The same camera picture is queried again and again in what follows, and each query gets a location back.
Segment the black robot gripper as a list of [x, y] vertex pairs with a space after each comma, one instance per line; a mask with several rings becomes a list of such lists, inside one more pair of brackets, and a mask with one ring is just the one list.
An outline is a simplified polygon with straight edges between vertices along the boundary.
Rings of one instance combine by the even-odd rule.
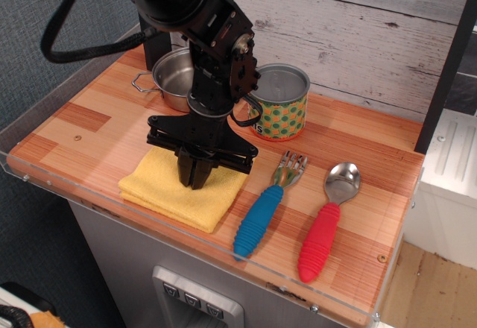
[[229, 126], [228, 117], [233, 114], [234, 103], [218, 110], [209, 110], [190, 98], [187, 104], [189, 113], [183, 116], [148, 118], [147, 143], [177, 154], [180, 182], [193, 190], [202, 189], [212, 170], [219, 165], [250, 173], [258, 148]]

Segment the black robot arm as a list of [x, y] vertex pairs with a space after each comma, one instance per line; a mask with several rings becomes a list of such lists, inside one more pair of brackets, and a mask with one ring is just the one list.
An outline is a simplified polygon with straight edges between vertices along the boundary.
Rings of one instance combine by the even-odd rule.
[[177, 156], [179, 180], [200, 189], [214, 168], [249, 173], [256, 147], [228, 124], [234, 106], [258, 88], [253, 24], [233, 0], [134, 0], [139, 14], [163, 32], [189, 40], [194, 77], [189, 113], [152, 116], [148, 143]]

